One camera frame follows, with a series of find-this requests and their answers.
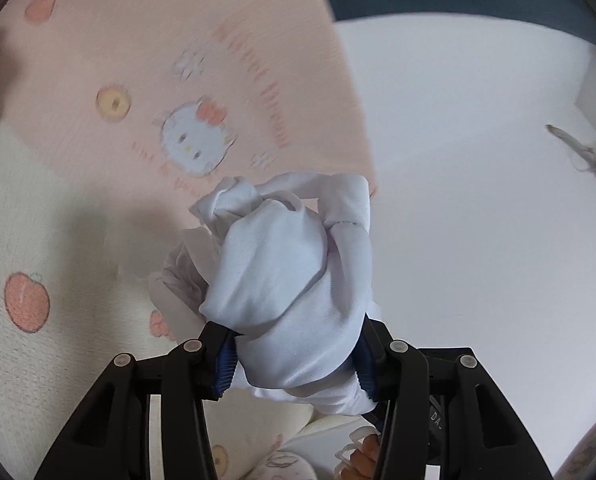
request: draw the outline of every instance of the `blue gripper pad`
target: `blue gripper pad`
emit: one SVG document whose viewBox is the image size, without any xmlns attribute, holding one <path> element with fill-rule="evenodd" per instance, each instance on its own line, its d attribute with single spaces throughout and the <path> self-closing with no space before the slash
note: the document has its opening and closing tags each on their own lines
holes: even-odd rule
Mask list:
<svg viewBox="0 0 596 480">
<path fill-rule="evenodd" d="M 356 369 L 360 387 L 366 392 L 371 400 L 376 399 L 376 367 L 374 365 L 374 356 L 372 355 L 367 341 L 361 335 L 351 352 L 351 361 Z"/>
<path fill-rule="evenodd" d="M 222 394 L 232 385 L 233 373 L 238 364 L 236 354 L 236 339 L 228 338 L 220 347 L 216 357 L 216 380 L 214 381 L 214 394 L 222 397 Z"/>
</svg>

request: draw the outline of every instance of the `white garment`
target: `white garment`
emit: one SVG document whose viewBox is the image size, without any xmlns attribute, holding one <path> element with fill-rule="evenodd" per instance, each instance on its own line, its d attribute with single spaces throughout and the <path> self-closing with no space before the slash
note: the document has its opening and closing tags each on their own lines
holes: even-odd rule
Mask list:
<svg viewBox="0 0 596 480">
<path fill-rule="evenodd" d="M 318 212 L 301 199 L 317 199 Z M 152 282 L 178 342 L 198 335 L 185 330 L 182 300 L 242 334 L 233 386 L 323 413 L 371 410 L 349 357 L 364 314 L 378 317 L 364 177 L 285 173 L 259 186 L 224 178 L 190 211 L 208 230 L 183 231 Z M 177 298 L 168 301 L 163 284 Z"/>
</svg>

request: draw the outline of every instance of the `silver screw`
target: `silver screw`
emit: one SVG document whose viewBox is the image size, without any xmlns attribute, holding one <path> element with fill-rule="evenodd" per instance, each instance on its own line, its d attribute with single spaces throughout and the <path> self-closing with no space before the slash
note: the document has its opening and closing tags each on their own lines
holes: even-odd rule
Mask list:
<svg viewBox="0 0 596 480">
<path fill-rule="evenodd" d="M 198 352 L 202 347 L 203 344 L 200 339 L 190 339 L 189 341 L 185 341 L 185 344 L 182 345 L 182 348 L 187 352 Z"/>
<path fill-rule="evenodd" d="M 409 345 L 400 339 L 395 339 L 389 343 L 389 348 L 391 348 L 394 352 L 404 354 L 407 350 L 409 350 Z"/>
<path fill-rule="evenodd" d="M 475 368 L 476 366 L 478 366 L 478 361 L 476 361 L 476 358 L 474 356 L 463 355 L 460 358 L 460 364 L 465 368 Z"/>
<path fill-rule="evenodd" d="M 132 357 L 129 354 L 118 354 L 114 357 L 114 364 L 116 366 L 127 366 L 132 361 Z"/>
</svg>

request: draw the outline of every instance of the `white cloth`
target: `white cloth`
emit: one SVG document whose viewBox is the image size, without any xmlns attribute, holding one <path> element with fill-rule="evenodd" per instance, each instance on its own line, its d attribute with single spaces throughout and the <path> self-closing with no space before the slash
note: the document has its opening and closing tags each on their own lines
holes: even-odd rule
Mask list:
<svg viewBox="0 0 596 480">
<path fill-rule="evenodd" d="M 317 199 L 318 212 L 301 199 Z M 207 229 L 183 231 L 152 282 L 178 342 L 198 335 L 185 329 L 181 300 L 242 334 L 233 386 L 323 413 L 370 411 L 349 357 L 364 314 L 379 317 L 364 177 L 285 173 L 258 186 L 224 178 L 190 211 Z"/>
</svg>

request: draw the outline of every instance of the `pink fabric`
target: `pink fabric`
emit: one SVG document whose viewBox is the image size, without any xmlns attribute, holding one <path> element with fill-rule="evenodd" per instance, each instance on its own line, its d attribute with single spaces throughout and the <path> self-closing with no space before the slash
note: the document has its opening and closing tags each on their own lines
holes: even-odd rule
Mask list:
<svg viewBox="0 0 596 480">
<path fill-rule="evenodd" d="M 373 183 L 324 0 L 11 0 L 0 50 L 1 120 L 143 226 L 190 226 L 224 176 Z"/>
</svg>

